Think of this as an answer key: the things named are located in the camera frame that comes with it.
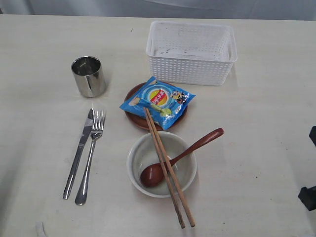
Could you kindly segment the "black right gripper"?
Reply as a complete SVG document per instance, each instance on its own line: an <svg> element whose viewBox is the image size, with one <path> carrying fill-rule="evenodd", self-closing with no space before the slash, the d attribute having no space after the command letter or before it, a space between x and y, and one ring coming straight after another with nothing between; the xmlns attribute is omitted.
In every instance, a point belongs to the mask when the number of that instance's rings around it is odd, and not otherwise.
<svg viewBox="0 0 316 237"><path fill-rule="evenodd" d="M311 131L309 133L309 138L313 142L314 145L316 145L316 127L313 126L311 128ZM313 211L316 209L316 187L302 187L299 194L298 194L299 200L302 202L302 204L306 207L308 211Z"/></svg>

